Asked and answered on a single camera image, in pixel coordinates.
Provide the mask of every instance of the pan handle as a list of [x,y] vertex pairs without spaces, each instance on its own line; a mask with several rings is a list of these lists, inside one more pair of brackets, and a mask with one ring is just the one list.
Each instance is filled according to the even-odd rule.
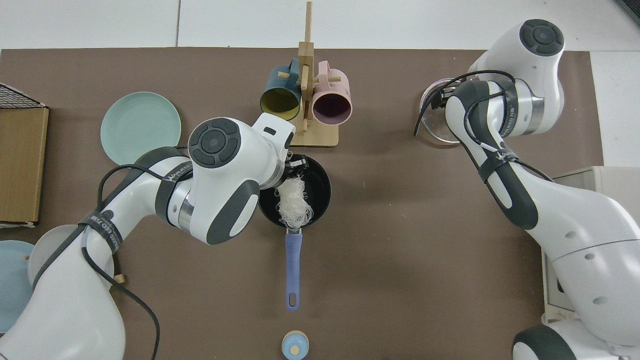
[[285,247],[287,250],[287,309],[295,311],[300,307],[300,249],[302,248],[302,233],[286,234]]

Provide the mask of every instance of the white wall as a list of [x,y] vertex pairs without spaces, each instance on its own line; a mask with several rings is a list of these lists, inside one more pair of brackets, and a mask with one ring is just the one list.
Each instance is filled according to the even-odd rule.
[[[304,16],[304,0],[0,0],[0,49],[296,47]],[[640,27],[614,0],[315,0],[312,41],[487,49],[533,18],[557,24],[567,50],[592,51],[605,165],[640,167]]]

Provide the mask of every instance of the mug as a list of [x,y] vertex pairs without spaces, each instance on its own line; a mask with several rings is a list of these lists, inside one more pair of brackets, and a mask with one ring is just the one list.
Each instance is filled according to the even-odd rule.
[[[289,75],[283,78],[278,75],[284,72]],[[291,120],[300,112],[300,63],[298,59],[291,60],[289,66],[276,66],[269,73],[267,85],[260,97],[262,112],[276,115],[285,120]]]
[[[329,81],[335,76],[340,81]],[[311,105],[314,119],[326,125],[340,125],[351,117],[349,79],[342,71],[329,68],[328,61],[318,63],[318,84]]]

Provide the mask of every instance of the blue mug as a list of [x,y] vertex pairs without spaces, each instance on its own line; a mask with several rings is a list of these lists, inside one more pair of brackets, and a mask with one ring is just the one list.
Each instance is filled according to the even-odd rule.
[[[288,78],[278,73],[288,74]],[[276,115],[285,120],[291,120],[300,112],[300,63],[298,59],[291,60],[289,66],[276,66],[269,73],[267,85],[260,97],[262,112]]]

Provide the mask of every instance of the mint green plate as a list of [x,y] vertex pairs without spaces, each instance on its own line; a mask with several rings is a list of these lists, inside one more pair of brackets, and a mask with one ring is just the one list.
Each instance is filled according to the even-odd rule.
[[152,92],[134,92],[116,101],[102,119],[100,140],[116,164],[133,164],[146,152],[180,141],[180,115]]

